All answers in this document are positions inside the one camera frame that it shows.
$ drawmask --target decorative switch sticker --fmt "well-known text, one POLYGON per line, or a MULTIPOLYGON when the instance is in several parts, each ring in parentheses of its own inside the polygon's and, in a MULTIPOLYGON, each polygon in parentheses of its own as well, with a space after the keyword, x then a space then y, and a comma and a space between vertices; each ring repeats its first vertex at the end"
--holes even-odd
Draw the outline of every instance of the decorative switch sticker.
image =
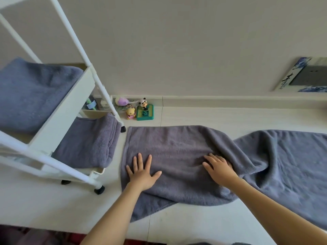
POLYGON ((327 92, 327 57, 301 57, 275 91, 327 92))

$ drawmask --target folded gray blanket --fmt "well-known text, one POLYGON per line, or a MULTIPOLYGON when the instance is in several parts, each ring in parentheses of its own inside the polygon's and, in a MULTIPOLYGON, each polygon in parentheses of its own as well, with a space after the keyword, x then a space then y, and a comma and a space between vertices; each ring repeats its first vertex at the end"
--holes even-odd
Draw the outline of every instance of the folded gray blanket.
POLYGON ((202 166, 203 155, 223 156, 253 187, 313 224, 327 229, 327 135, 309 132, 256 131, 232 141, 203 126, 130 127, 121 163, 121 184, 129 182, 125 166, 133 156, 152 154, 156 184, 143 192, 131 221, 177 202, 217 206, 237 198, 218 186, 202 166))
POLYGON ((37 133, 82 74, 73 66, 11 61, 0 71, 0 130, 37 133))
POLYGON ((112 161, 121 123, 112 114, 76 118, 52 157, 72 168, 106 168, 112 161))

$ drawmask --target person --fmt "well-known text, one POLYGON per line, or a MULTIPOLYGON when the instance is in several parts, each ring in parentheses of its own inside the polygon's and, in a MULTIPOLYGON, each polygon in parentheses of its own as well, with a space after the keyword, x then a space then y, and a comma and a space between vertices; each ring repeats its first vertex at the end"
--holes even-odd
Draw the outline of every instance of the person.
MULTIPOLYGON (((327 244, 327 234, 324 231, 239 178, 232 165, 223 157, 210 154, 204 158, 210 163, 203 162, 203 166, 211 178, 217 184, 230 189, 243 201, 275 243, 278 245, 327 244)), ((134 156, 133 172, 129 166, 126 166, 130 182, 81 245, 120 245, 124 243, 129 221, 139 195, 142 191, 151 188, 162 173, 159 171, 153 176, 150 175, 151 161, 152 156, 149 155, 144 167, 142 155, 138 153, 138 164, 137 158, 134 156)))

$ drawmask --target wall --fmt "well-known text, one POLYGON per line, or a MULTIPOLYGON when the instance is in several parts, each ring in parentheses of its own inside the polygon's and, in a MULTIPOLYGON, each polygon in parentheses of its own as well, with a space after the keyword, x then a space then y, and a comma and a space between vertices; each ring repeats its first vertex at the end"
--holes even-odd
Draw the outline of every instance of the wall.
MULTIPOLYGON (((327 54, 327 0, 59 0, 110 94, 267 96, 327 54)), ((1 11, 44 62, 81 58, 48 0, 1 11)), ((28 58, 0 28, 0 66, 28 58)))

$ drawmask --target caster wheel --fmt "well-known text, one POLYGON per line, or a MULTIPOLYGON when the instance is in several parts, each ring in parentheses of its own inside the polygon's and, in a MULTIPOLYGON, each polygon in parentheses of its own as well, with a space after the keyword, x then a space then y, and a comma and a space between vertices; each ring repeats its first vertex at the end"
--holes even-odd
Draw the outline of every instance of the caster wheel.
POLYGON ((99 189, 94 189, 94 192, 97 194, 97 195, 100 195, 104 192, 104 189, 106 189, 104 186, 102 186, 101 188, 99 189))
POLYGON ((66 181, 66 180, 62 180, 61 181, 61 184, 62 185, 68 185, 69 183, 71 183, 71 181, 66 181))

